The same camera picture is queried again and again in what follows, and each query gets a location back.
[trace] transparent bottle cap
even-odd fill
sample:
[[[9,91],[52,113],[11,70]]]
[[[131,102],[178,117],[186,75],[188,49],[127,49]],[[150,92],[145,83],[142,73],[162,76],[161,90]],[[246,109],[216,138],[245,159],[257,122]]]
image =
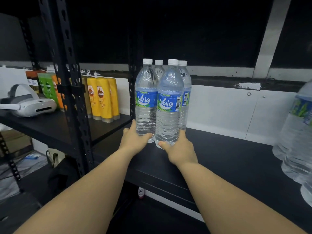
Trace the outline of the transparent bottle cap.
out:
[[[153,59],[150,58],[143,58],[143,65],[152,65]]]
[[[188,62],[187,61],[179,61],[179,66],[187,66]]]
[[[155,65],[163,65],[163,60],[155,60]]]
[[[179,60],[177,59],[168,59],[168,65],[178,65]]]

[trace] person's left arm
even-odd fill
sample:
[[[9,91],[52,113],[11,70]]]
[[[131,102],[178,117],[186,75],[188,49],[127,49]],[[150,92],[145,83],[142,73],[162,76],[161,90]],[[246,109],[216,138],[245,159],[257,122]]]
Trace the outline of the person's left arm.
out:
[[[151,137],[151,133],[138,136],[133,121],[130,129],[124,129],[115,153],[41,208],[15,234],[105,233],[130,160]]]

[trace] hand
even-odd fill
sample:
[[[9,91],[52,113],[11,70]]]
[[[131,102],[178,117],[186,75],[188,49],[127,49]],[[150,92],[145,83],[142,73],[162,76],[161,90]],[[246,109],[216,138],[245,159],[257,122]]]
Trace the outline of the hand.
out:
[[[129,153],[131,157],[139,153],[147,144],[148,140],[153,136],[152,133],[147,133],[143,136],[138,135],[136,132],[135,120],[132,120],[130,129],[124,129],[124,135],[121,138],[119,150],[124,150]]]
[[[158,142],[158,145],[167,152],[169,161],[178,168],[186,163],[198,163],[193,144],[185,137],[185,130],[180,130],[179,138],[173,146],[163,141]]]

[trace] finger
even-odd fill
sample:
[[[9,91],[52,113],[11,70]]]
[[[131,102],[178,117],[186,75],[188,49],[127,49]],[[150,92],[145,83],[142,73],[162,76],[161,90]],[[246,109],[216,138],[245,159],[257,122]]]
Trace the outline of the finger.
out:
[[[186,138],[185,137],[185,130],[180,130],[179,131],[179,138]]]
[[[125,128],[124,129],[124,134],[126,134],[128,132],[129,128]]]
[[[136,123],[135,123],[134,119],[132,120],[132,124],[131,124],[130,130],[136,130]]]
[[[142,139],[143,139],[144,142],[147,143],[148,140],[149,140],[151,137],[153,137],[153,134],[152,134],[152,133],[147,133],[147,134],[145,134],[145,135],[142,136]]]
[[[167,142],[164,142],[164,141],[159,141],[158,145],[162,147],[167,153],[169,152],[171,148],[171,146]]]

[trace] person's left hand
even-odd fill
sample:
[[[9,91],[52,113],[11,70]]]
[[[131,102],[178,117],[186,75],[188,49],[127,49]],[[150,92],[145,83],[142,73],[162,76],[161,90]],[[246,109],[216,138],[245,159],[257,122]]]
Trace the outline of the person's left hand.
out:
[[[152,133],[147,133],[143,136],[138,135],[136,132],[135,120],[132,120],[130,129],[124,129],[124,135],[121,138],[119,150],[124,150],[126,153],[129,153],[131,157],[133,157],[145,147],[148,140],[152,136]]]

